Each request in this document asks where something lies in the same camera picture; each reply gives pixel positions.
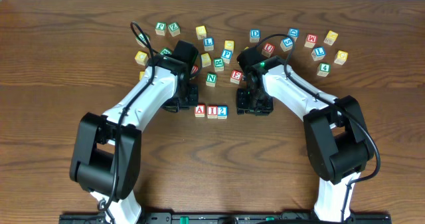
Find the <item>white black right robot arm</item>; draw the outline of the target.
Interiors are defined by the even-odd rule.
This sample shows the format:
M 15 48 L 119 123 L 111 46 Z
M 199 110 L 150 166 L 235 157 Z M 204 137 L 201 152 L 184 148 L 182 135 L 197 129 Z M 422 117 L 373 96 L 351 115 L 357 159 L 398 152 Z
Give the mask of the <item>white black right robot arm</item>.
M 319 176 L 313 211 L 321 221 L 346 222 L 352 188 L 364 181 L 361 172 L 367 162 L 380 158 L 357 100 L 320 91 L 298 76 L 286 59 L 264 58 L 254 47 L 236 60 L 246 78 L 246 88 L 236 92 L 238 114 L 267 116 L 277 99 L 300 118 L 308 159 Z

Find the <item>blue D block upright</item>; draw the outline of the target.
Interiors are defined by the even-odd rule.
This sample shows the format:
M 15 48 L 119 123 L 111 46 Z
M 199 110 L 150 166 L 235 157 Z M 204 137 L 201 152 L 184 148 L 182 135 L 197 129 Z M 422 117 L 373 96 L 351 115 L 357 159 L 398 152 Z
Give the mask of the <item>blue D block upright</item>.
M 260 41 L 260 30 L 259 29 L 251 29 L 250 30 L 250 42 L 257 43 Z

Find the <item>blue L block middle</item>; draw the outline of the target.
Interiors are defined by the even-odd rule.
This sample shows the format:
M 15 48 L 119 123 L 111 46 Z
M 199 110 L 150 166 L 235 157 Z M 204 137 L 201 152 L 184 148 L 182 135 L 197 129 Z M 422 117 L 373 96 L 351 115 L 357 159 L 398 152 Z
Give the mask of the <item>blue L block middle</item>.
M 214 39 L 212 37 L 206 37 L 203 39 L 203 46 L 205 51 L 214 50 Z

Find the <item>red u block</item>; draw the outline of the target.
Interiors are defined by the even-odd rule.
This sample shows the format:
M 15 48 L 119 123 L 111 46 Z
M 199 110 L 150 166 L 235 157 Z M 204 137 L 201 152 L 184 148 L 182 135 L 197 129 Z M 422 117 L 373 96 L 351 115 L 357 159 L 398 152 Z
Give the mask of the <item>red u block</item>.
M 199 70 L 198 66 L 194 65 L 192 67 L 191 74 L 196 74 L 198 72 L 198 70 Z
M 275 50 L 275 46 L 270 43 L 265 43 L 265 45 L 262 48 L 262 55 L 270 58 Z

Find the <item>green L letter block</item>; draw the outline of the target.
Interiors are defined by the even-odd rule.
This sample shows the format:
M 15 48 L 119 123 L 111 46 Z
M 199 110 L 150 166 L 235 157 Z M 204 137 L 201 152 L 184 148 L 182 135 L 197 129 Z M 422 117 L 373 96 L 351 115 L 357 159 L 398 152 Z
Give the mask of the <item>green L letter block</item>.
M 138 43 L 139 46 L 141 47 L 146 47 L 146 39 L 150 40 L 150 36 L 148 34 L 146 34 L 145 36 L 143 36 L 141 33 L 138 34 L 138 38 L 136 38 L 136 42 Z

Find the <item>green R letter block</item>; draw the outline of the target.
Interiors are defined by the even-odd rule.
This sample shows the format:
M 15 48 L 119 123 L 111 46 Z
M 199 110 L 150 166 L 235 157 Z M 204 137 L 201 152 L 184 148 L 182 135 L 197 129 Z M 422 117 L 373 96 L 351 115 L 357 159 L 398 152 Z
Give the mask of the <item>green R letter block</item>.
M 224 61 L 221 58 L 214 59 L 214 71 L 220 72 L 224 70 Z

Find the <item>yellow k block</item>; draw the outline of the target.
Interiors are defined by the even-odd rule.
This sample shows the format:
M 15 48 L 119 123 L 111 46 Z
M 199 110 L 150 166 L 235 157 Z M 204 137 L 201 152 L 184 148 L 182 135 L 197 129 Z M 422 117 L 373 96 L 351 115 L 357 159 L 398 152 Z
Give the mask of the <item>yellow k block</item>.
M 144 71 L 140 71 L 139 72 L 139 80 L 142 80 L 144 77 L 145 72 Z
M 339 35 L 338 33 L 332 30 L 329 30 L 323 42 L 329 46 L 332 46 L 334 42 L 337 40 L 338 35 Z

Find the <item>blue L block right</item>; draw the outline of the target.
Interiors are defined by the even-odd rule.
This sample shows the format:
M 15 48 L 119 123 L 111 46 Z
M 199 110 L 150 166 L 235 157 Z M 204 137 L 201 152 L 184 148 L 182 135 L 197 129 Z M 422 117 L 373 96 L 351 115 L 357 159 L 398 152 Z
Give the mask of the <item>blue L block right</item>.
M 323 47 L 316 47 L 313 49 L 311 56 L 314 61 L 322 60 L 326 55 Z

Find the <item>red I letter block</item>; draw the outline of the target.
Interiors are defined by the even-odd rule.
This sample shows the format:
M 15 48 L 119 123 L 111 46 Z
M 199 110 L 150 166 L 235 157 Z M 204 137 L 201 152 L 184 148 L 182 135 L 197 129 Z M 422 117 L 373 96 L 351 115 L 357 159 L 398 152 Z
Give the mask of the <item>red I letter block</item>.
M 207 118 L 209 119 L 218 118 L 218 106 L 207 106 Z

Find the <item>blue 2 number block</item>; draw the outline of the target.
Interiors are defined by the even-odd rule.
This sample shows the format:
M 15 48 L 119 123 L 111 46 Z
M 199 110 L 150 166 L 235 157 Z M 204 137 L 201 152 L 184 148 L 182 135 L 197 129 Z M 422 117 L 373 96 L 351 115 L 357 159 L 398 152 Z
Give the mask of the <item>blue 2 number block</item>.
M 228 106 L 218 106 L 218 119 L 227 119 L 228 118 Z

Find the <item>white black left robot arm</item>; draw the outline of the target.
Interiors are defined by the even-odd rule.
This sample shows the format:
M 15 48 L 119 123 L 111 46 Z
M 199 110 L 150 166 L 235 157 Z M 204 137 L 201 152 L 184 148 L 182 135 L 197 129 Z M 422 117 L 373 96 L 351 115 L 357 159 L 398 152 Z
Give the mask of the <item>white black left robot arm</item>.
M 198 87 L 190 82 L 199 52 L 179 41 L 169 54 L 147 62 L 137 85 L 102 115 L 80 120 L 70 164 L 70 179 L 98 202 L 97 215 L 72 215 L 60 222 L 137 223 L 142 213 L 133 188 L 139 176 L 141 136 L 158 109 L 188 110 L 198 104 Z

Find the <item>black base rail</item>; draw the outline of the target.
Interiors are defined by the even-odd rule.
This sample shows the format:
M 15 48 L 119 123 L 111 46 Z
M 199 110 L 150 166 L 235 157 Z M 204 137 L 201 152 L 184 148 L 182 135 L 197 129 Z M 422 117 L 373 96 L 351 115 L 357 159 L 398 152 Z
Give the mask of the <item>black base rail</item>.
M 108 223 L 106 214 L 64 214 L 58 219 L 59 224 L 90 224 Z M 256 223 L 321 223 L 313 213 L 305 211 L 287 211 L 279 215 L 265 214 L 172 214 L 172 213 L 144 213 L 139 224 L 256 224 Z M 391 224 L 388 214 L 355 214 L 352 213 L 345 222 L 347 224 Z

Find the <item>red U block right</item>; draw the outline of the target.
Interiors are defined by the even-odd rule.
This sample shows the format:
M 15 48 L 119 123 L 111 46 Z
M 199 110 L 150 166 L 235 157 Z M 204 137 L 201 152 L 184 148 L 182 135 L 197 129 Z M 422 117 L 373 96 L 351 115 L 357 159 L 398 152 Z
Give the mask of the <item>red U block right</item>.
M 265 45 L 262 48 L 262 55 L 270 58 L 275 50 L 275 46 L 270 43 L 265 43 Z

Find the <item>yellow block top middle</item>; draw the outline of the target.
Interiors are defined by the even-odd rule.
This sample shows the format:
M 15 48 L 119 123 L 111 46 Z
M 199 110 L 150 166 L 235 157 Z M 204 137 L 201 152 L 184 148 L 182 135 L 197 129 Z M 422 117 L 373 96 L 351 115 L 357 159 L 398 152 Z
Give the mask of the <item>yellow block top middle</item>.
M 203 40 L 207 37 L 207 30 L 204 25 L 196 27 L 195 31 L 198 40 Z

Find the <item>red A letter block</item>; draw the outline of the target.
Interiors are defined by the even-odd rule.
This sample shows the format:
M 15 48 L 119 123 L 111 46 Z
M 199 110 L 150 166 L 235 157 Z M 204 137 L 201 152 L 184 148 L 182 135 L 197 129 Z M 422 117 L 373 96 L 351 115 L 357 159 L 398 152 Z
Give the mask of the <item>red A letter block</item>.
M 206 106 L 204 104 L 199 104 L 195 107 L 195 117 L 204 118 L 206 115 Z

